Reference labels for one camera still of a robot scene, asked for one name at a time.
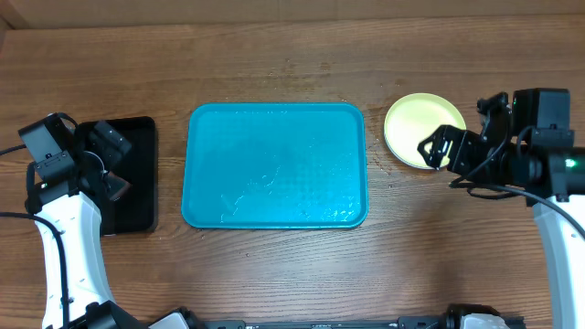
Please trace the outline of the green rimmed yellow plate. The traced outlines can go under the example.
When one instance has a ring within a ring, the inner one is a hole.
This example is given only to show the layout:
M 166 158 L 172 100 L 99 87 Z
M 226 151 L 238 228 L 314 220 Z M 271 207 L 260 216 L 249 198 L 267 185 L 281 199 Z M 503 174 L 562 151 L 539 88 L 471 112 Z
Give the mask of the green rimmed yellow plate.
M 441 125 L 465 130 L 458 109 L 444 98 L 430 93 L 413 93 L 394 102 L 384 121 L 384 137 L 389 150 L 406 165 L 431 169 L 417 148 Z

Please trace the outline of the teal plastic tray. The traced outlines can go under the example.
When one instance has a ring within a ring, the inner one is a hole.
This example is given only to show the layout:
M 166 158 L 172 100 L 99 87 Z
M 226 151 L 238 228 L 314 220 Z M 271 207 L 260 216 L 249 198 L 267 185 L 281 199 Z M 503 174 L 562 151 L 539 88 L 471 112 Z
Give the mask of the teal plastic tray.
M 368 214 L 362 112 L 208 103 L 188 124 L 181 215 L 194 228 L 355 228 Z

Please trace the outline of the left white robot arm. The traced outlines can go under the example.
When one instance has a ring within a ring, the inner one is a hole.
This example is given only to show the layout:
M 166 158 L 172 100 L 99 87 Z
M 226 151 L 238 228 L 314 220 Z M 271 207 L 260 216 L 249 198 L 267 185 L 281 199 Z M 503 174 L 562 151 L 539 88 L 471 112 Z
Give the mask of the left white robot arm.
M 114 301 L 101 237 L 157 226 L 154 120 L 77 124 L 53 113 L 18 134 L 33 158 L 26 209 L 36 218 L 44 251 L 43 327 L 143 327 Z

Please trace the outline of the black rectangular water tray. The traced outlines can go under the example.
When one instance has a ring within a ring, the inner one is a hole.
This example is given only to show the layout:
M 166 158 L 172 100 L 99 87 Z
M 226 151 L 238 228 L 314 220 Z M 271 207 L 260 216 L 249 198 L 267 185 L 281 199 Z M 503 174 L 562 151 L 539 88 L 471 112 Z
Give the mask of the black rectangular water tray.
M 158 223 L 158 136 L 152 118 L 104 120 L 132 144 L 132 150 L 113 172 L 132 186 L 106 207 L 101 234 L 152 232 Z

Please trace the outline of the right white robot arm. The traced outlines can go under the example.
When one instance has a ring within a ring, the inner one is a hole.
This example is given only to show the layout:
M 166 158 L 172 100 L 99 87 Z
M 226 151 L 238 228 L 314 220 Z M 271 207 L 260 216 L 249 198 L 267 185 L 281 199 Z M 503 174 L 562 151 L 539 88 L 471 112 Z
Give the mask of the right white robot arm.
M 584 150 L 566 89 L 517 90 L 477 102 L 480 133 L 439 126 L 417 147 L 426 165 L 457 175 L 470 196 L 522 196 L 545 252 L 553 325 L 584 325 Z

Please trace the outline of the black pink sponge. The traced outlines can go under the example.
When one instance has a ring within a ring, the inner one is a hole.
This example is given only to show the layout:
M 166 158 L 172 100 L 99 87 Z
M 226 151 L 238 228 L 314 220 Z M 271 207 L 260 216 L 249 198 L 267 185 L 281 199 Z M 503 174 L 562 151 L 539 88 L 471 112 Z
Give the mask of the black pink sponge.
M 128 181 L 126 181 L 125 179 L 117 176 L 113 172 L 109 172 L 103 178 L 103 182 L 104 182 L 105 187 L 106 187 L 107 197 L 111 201 L 118 200 L 132 186 Z

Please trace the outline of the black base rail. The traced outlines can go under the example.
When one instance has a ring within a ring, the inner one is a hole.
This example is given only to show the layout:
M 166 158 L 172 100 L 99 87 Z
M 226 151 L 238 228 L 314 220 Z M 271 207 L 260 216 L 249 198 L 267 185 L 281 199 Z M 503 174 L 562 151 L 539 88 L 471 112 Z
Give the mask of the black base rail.
M 522 317 L 503 319 L 490 314 L 401 316 L 395 320 L 312 321 L 246 323 L 243 320 L 207 321 L 208 329 L 460 329 L 460 328 L 521 328 Z

